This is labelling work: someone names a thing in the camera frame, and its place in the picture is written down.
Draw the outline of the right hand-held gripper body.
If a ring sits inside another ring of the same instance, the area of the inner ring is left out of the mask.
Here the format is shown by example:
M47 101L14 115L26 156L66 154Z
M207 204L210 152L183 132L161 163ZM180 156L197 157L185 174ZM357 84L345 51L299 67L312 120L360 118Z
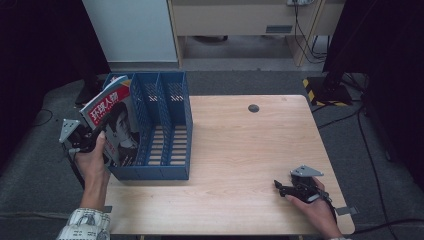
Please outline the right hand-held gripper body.
M321 198L323 200L331 201L329 194L321 190L314 177L323 176L321 171L301 165L300 167L290 171L292 185L288 186L286 191L289 195L294 196L304 203L312 203Z

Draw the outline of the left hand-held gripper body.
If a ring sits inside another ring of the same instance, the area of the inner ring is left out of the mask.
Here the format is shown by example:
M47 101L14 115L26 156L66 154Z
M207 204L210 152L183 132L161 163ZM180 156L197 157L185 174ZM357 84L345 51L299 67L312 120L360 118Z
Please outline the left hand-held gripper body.
M105 128L106 124L103 122L92 129L90 126L83 125L80 120L64 119L59 142L64 143L68 140L73 149L89 153L94 150L97 137Z

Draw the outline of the grey portrait cover magazine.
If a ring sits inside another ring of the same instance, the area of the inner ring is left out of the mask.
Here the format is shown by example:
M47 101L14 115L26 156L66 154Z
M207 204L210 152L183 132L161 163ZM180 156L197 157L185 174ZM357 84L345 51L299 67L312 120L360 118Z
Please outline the grey portrait cover magazine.
M132 74L112 74L106 87L81 110L91 129L99 125L105 131L106 156L116 166L135 162L139 148L139 127L130 94Z

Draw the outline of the blue plastic file rack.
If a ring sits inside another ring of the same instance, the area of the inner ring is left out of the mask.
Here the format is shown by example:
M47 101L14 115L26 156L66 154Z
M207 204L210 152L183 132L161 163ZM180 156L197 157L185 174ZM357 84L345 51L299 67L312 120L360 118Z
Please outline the blue plastic file rack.
M193 121L185 74L136 72L130 78L137 158L109 170L119 180L187 180Z

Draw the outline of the person's right hand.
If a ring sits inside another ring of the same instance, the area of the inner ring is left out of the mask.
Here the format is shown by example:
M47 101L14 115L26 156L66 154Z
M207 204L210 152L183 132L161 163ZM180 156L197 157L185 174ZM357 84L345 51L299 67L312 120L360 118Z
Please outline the person's right hand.
M291 195L287 195L285 198L307 217L324 240L331 236L343 235L333 217L332 210L323 199L317 199L307 204Z

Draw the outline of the person's left hand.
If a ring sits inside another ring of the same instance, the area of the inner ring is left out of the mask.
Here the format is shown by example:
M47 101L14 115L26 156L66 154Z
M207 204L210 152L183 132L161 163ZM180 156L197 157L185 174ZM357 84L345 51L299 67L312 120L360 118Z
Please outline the person's left hand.
M78 152L75 155L77 166L84 178L86 190L102 183L104 177L108 175L104 166L103 157L105 142L105 133L101 131L96 139L96 146L91 152Z

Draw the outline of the black yellow striped stand base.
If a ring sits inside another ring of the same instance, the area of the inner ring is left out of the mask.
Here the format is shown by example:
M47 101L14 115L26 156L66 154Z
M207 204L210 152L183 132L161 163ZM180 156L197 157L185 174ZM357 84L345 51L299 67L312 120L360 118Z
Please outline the black yellow striped stand base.
M307 77L302 80L313 106L349 106L352 98L344 85L328 85L325 77Z

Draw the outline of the dark curtain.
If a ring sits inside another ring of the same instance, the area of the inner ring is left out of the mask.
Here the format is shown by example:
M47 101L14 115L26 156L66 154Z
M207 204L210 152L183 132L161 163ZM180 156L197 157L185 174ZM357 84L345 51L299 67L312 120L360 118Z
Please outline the dark curtain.
M82 0L0 0L0 169L47 92L110 71Z
M346 0L323 71L369 77L386 149L424 191L424 0Z

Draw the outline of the white cabinet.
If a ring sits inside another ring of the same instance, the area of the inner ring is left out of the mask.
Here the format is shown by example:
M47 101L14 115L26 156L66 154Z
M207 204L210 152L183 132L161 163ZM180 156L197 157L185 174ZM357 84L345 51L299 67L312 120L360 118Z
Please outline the white cabinet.
M82 0L109 63L176 62L167 0Z

